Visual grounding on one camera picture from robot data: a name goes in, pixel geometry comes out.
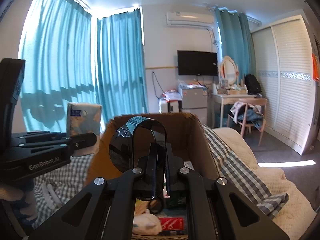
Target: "oval mirror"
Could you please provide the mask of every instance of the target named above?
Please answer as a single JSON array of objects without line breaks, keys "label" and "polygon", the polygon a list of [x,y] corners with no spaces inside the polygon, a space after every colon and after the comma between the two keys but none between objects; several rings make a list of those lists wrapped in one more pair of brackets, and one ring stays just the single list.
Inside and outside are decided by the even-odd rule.
[{"label": "oval mirror", "polygon": [[224,68],[224,78],[228,80],[229,85],[233,85],[237,80],[236,73],[238,71],[233,59],[225,56],[220,67]]}]

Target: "television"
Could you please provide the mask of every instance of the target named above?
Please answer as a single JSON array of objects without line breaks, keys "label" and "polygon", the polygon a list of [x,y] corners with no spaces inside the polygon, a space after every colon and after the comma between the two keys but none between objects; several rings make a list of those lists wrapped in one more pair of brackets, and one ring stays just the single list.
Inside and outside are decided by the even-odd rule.
[{"label": "television", "polygon": [[217,76],[217,53],[191,50],[178,50],[178,74]]}]

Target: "table leg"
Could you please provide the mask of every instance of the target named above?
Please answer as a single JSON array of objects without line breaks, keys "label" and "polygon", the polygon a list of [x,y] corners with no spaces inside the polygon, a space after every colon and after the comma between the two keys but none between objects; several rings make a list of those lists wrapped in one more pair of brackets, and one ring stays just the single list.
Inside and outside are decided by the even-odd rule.
[{"label": "table leg", "polygon": [[220,127],[222,127],[222,121],[223,121],[223,108],[224,108],[224,104],[221,103],[221,108],[220,108]]}]

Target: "checkered cloth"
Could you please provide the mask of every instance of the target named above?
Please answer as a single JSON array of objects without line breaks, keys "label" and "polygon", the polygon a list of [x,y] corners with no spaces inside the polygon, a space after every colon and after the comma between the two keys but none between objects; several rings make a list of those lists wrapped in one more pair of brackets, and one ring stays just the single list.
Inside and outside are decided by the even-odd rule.
[{"label": "checkered cloth", "polygon": [[203,128],[220,175],[235,185],[263,213],[273,219],[289,200],[288,194],[272,195],[267,186],[212,129],[207,126]]},{"label": "checkered cloth", "polygon": [[48,207],[47,202],[44,199],[41,185],[43,183],[50,183],[62,204],[67,203],[80,190],[82,190],[87,178],[87,170],[92,157],[93,154],[80,157],[70,157],[71,162],[69,164],[34,178],[36,208],[38,211],[38,218],[32,225],[34,228],[41,225],[59,209],[54,202],[54,209]]}]

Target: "wardrobe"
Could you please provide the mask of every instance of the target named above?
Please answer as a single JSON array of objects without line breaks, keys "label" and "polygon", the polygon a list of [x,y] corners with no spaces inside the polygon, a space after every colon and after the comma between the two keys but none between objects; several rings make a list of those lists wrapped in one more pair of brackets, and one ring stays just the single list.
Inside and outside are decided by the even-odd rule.
[{"label": "wardrobe", "polygon": [[317,84],[312,80],[316,39],[308,23],[293,16],[252,31],[256,76],[268,99],[265,131],[299,154],[317,136]]}]

